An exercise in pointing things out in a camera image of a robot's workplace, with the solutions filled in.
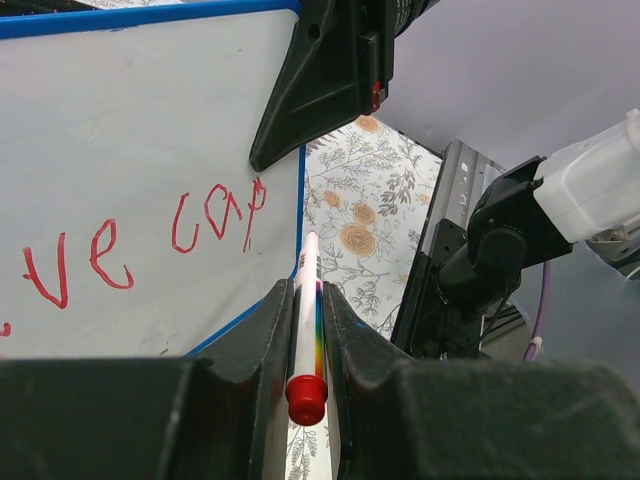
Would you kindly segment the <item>blue framed whiteboard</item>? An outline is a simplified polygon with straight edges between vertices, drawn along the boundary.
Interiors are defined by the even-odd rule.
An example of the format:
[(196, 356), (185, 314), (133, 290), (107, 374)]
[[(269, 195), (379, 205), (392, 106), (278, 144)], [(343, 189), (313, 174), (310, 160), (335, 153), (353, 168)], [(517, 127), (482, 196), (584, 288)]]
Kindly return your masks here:
[(288, 277), (304, 154), (249, 150), (296, 1), (1, 21), (1, 356), (203, 349)]

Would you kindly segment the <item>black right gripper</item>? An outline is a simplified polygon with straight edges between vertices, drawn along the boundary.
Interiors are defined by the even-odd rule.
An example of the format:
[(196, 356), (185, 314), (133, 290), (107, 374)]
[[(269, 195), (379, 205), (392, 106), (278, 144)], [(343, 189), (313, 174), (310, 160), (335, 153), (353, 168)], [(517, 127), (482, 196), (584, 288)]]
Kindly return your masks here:
[(394, 37), (438, 3), (303, 1), (250, 150), (254, 171), (375, 112), (392, 78)]

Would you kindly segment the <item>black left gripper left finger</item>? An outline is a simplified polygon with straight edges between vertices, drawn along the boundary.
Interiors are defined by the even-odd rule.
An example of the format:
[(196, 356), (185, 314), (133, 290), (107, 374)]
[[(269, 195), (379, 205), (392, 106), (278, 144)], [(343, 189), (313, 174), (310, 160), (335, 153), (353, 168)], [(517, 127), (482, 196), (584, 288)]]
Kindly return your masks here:
[(294, 286), (189, 357), (5, 360), (5, 479), (281, 479)]

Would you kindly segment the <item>red white marker pen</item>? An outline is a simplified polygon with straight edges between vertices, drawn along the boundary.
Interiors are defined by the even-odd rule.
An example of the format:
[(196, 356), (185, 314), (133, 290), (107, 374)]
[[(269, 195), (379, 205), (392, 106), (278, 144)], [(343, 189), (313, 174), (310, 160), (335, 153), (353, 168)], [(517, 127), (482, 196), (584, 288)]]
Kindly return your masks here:
[(322, 296), (319, 238), (311, 231), (304, 239), (294, 279), (285, 389), (289, 418), (300, 426), (318, 424), (324, 418), (328, 398)]

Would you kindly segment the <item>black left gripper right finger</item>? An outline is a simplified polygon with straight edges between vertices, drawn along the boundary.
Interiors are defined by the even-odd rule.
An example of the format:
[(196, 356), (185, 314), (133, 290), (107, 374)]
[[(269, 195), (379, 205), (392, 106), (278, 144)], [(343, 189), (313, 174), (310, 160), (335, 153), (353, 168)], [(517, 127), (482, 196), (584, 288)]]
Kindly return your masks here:
[(639, 400), (593, 363), (417, 360), (323, 289), (336, 479), (635, 479)]

